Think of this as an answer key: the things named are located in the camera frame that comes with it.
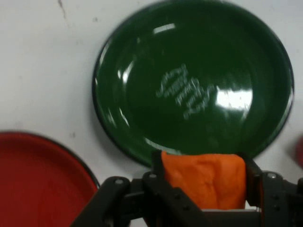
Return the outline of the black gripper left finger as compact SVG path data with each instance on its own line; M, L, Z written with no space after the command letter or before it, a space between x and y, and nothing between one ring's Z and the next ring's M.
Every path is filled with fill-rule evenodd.
M152 169L142 178L107 178L73 227L127 227L143 218L149 227L209 227L211 222L189 197L165 180L162 152L152 155Z

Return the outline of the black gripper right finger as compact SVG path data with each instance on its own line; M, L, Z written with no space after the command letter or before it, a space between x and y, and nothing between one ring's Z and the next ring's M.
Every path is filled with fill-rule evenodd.
M301 227L303 179L294 184L280 174L262 171L254 160L239 153L246 165L246 201L258 211L240 213L240 227Z

